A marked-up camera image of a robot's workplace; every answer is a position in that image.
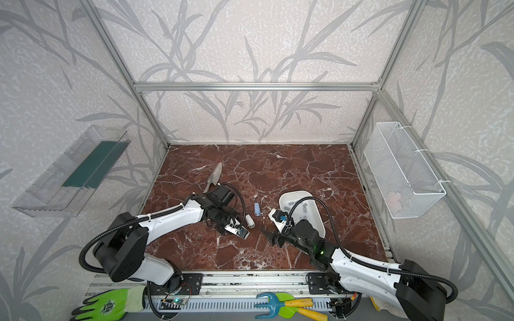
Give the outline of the small white cylinder piece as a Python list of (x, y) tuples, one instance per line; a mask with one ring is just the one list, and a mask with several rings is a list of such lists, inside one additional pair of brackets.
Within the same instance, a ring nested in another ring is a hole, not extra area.
[(247, 223), (248, 228), (250, 228), (250, 229), (255, 228), (254, 220), (250, 215), (245, 215), (245, 221)]

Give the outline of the blue staple box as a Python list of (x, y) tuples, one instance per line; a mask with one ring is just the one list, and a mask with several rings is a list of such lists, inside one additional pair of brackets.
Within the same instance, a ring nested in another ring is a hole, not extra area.
[(262, 215), (262, 211), (261, 211), (261, 208), (260, 208), (260, 204), (259, 203), (255, 203), (254, 204), (254, 215), (256, 217), (260, 217)]

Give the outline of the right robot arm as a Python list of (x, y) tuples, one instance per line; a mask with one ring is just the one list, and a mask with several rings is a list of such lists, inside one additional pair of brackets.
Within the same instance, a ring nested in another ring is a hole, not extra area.
[(290, 243), (308, 255), (332, 292), (365, 294), (400, 309), (409, 320), (443, 320), (446, 306), (459, 293), (453, 282), (408, 259), (402, 264), (380, 262), (327, 241), (317, 207), (321, 203), (306, 191), (281, 195), (279, 208), (269, 213), (277, 230), (263, 234), (273, 246)]

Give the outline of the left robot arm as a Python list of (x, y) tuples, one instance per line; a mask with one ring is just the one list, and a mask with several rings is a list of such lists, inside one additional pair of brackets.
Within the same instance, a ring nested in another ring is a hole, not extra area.
[(191, 194), (179, 205), (146, 215), (118, 215), (110, 227), (91, 239), (81, 250), (78, 262), (86, 271), (106, 274), (113, 282), (138, 279), (158, 286), (182, 282), (182, 273), (166, 259), (147, 253), (147, 246), (160, 237), (202, 221), (209, 221), (219, 234), (247, 239), (246, 212), (230, 207), (242, 194), (229, 183), (213, 191)]

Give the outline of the metal garden trowel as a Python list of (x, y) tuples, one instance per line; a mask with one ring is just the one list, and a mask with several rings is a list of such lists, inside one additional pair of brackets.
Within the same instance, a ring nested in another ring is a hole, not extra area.
[(220, 177), (221, 177), (221, 174), (222, 174), (222, 167), (223, 167), (222, 162), (219, 162), (216, 165), (215, 169), (213, 170), (213, 172), (211, 173), (211, 175), (207, 179), (207, 184), (206, 184), (205, 189), (203, 190), (203, 194), (208, 193), (208, 191), (210, 190), (210, 187), (212, 185), (214, 187), (218, 187), (219, 180), (220, 180)]

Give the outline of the white plastic tray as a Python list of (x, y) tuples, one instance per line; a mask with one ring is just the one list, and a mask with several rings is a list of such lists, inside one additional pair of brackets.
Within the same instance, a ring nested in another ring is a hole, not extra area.
[[(312, 195), (308, 191), (293, 191), (282, 194), (279, 199), (281, 211), (289, 213), (295, 203), (304, 197), (312, 197)], [(325, 226), (321, 219), (316, 201), (312, 199), (303, 201), (295, 208), (291, 215), (291, 219), (294, 223), (298, 223), (302, 219), (306, 219), (312, 224), (313, 228), (318, 231), (322, 238), (325, 237)]]

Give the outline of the teal toy garden rake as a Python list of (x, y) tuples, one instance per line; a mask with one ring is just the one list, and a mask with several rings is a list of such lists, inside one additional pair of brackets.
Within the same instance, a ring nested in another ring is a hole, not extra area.
[(258, 294), (256, 298), (266, 298), (266, 302), (256, 303), (254, 305), (255, 308), (264, 308), (269, 310), (268, 314), (259, 314), (256, 316), (255, 319), (257, 320), (272, 319), (277, 316), (289, 319), (292, 318), (300, 308), (310, 308), (313, 306), (312, 298), (295, 299), (292, 295), (284, 293), (274, 294), (271, 292), (265, 292)]

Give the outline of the green toy garden shovel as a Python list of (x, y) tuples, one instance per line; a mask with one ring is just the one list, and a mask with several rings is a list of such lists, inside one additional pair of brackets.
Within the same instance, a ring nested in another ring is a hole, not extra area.
[[(293, 295), (287, 294), (287, 293), (284, 293), (284, 292), (276, 293), (276, 295), (277, 295), (277, 298), (281, 302), (295, 300)], [(298, 313), (298, 314), (306, 316), (307, 318), (310, 318), (312, 320), (318, 320), (318, 321), (322, 321), (322, 320), (323, 321), (327, 321), (328, 320), (328, 316), (327, 315), (309, 309), (309, 307), (313, 306), (313, 300), (312, 299), (310, 299), (310, 298), (309, 299), (303, 299), (303, 301), (308, 301), (309, 303), (306, 306), (303, 305), (301, 307), (295, 307), (295, 306), (285, 306), (285, 307), (282, 307), (279, 310), (278, 315), (283, 317), (283, 318), (290, 319), (296, 313)]]

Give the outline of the green work glove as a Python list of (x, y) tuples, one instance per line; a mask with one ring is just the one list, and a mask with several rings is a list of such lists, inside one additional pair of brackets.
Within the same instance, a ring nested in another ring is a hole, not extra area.
[(146, 286), (109, 290), (83, 301), (71, 320), (121, 320), (125, 314), (144, 309)]

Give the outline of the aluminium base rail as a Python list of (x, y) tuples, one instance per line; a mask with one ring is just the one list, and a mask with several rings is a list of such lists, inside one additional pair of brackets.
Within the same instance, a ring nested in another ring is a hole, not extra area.
[(312, 271), (194, 271), (184, 272), (178, 290), (170, 295), (152, 285), (144, 293), (144, 311), (155, 308), (159, 313), (178, 312), (257, 312), (258, 294), (265, 292), (291, 294), (294, 298), (312, 298), (311, 310), (329, 312), (339, 299), (350, 299), (356, 292), (373, 298), (387, 308), (400, 310), (394, 283), (397, 275), (341, 277), (341, 294), (328, 288), (325, 275)]

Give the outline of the clear acrylic wall shelf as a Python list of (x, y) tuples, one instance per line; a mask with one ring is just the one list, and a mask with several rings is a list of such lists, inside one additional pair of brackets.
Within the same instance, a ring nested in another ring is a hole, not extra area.
[(30, 217), (76, 217), (131, 141), (127, 131), (90, 126), (12, 205)]

